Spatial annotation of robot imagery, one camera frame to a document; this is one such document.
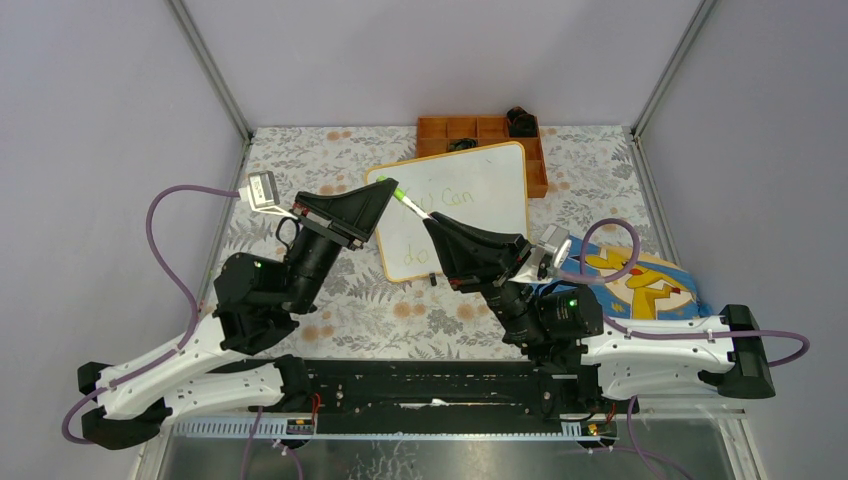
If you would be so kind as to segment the white green whiteboard marker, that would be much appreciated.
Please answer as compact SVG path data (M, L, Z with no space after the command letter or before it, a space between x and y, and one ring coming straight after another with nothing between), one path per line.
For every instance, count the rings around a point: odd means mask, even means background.
M412 211L418 218L421 220L431 219L431 215L427 213L422 207L420 207L416 202L414 202L405 191L400 188L396 188L393 194L394 198L398 200L403 206Z

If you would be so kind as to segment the yellow framed whiteboard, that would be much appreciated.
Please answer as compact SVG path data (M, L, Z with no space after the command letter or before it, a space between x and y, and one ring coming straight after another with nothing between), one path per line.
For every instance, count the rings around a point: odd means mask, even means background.
M427 213L441 212L483 230L528 236L525 150L517 142L373 167L365 182L392 178ZM411 209L394 199L376 228L386 278L404 282L439 274L433 243Z

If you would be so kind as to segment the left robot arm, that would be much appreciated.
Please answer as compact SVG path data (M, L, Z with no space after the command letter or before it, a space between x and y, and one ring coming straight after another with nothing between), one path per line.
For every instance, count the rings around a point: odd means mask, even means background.
M81 400L70 410L81 431L63 435L77 444L109 450L137 446L183 416L239 407L296 411L309 401L303 361L286 355L242 374L223 367L280 343L316 309L315 299L343 250L371 238L397 189L386 178L339 195L299 192L290 209L280 205L272 173L249 177L232 192L256 213L294 223L282 260L238 252L223 264L213 287L215 309L194 313L186 331L133 360L90 362L77 371Z

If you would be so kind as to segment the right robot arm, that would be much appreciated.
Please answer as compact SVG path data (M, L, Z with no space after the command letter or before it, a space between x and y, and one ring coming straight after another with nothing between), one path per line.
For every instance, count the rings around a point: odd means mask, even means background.
M503 343L547 373L586 376L573 386L583 410L687 386L734 399L776 394L744 305L686 322L613 319L592 289L601 277L563 270L572 246L567 230L551 225L533 243L438 212L423 224L450 287L483 297L504 330Z

